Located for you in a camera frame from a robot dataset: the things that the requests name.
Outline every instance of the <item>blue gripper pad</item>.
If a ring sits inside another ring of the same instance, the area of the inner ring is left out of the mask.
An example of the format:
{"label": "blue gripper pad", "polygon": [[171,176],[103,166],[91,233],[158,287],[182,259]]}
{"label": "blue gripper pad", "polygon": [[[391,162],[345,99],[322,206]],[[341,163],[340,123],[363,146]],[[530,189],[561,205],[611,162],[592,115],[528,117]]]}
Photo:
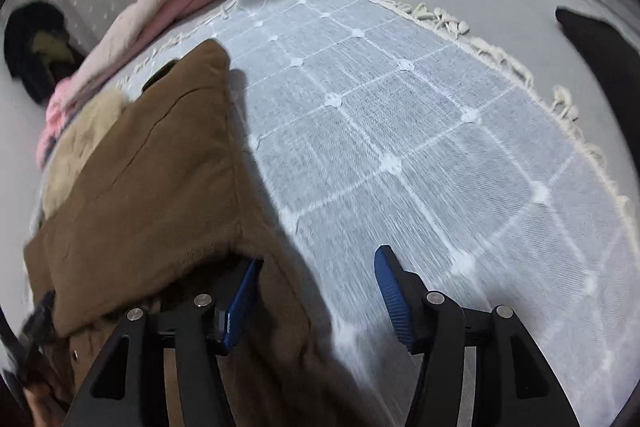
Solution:
{"label": "blue gripper pad", "polygon": [[238,291],[226,311],[225,335],[222,338],[222,344],[227,351],[231,351],[240,341],[244,321],[255,304],[258,273],[261,265],[262,261],[255,259],[249,263],[238,286]]}
{"label": "blue gripper pad", "polygon": [[389,245],[376,250],[373,267],[398,340],[410,353],[422,353],[433,334],[433,324],[422,304],[427,287],[418,274],[402,269]]}

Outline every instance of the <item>pillowcase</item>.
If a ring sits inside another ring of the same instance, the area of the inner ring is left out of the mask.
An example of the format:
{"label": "pillowcase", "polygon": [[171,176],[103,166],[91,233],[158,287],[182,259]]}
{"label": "pillowcase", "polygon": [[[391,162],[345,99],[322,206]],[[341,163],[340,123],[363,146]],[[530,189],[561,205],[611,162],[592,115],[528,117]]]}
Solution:
{"label": "pillowcase", "polygon": [[591,68],[604,91],[640,172],[640,55],[609,23],[556,9],[562,32]]}

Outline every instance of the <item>metal screw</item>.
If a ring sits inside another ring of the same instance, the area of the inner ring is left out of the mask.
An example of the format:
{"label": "metal screw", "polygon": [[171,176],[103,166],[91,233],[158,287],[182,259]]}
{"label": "metal screw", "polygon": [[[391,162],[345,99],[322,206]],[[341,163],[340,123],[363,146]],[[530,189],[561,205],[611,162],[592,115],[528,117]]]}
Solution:
{"label": "metal screw", "polygon": [[127,313],[127,318],[130,321],[136,321],[142,317],[143,314],[144,312],[140,308],[133,308],[132,310],[129,310],[129,313]]}
{"label": "metal screw", "polygon": [[439,292],[429,292],[427,293],[427,300],[431,304],[442,304],[444,302],[444,295]]}
{"label": "metal screw", "polygon": [[511,317],[513,317],[513,310],[508,306],[504,306],[504,305],[498,306],[495,312],[504,319],[510,319]]}
{"label": "metal screw", "polygon": [[193,303],[200,308],[202,308],[203,306],[209,306],[211,304],[211,295],[201,293],[193,299]]}

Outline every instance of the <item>grid pattern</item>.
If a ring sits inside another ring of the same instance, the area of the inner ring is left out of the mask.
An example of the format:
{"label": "grid pattern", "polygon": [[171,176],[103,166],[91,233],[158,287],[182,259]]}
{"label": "grid pattern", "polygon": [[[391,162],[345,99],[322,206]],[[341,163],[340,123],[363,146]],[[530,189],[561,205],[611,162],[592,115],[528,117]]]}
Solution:
{"label": "grid pattern", "polygon": [[638,260],[593,169],[525,90],[369,0],[237,0],[185,30],[128,89],[206,38],[225,45],[234,118],[303,259],[306,305],[375,418],[404,423],[419,367],[373,274],[390,244],[461,306],[512,306],[580,424],[613,420],[640,375]]}

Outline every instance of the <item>brown coat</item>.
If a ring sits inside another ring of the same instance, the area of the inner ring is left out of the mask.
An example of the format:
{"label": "brown coat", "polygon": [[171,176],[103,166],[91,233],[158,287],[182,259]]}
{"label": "brown coat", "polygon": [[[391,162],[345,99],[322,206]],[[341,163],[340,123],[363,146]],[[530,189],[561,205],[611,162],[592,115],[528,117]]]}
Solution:
{"label": "brown coat", "polygon": [[26,247],[34,297],[55,289],[54,323],[69,338],[66,356],[78,354],[79,385],[127,307],[193,298],[231,251],[264,259],[260,302],[221,360],[236,422],[360,425],[332,388],[298,279],[244,167],[227,73],[224,49],[203,42],[123,113]]}

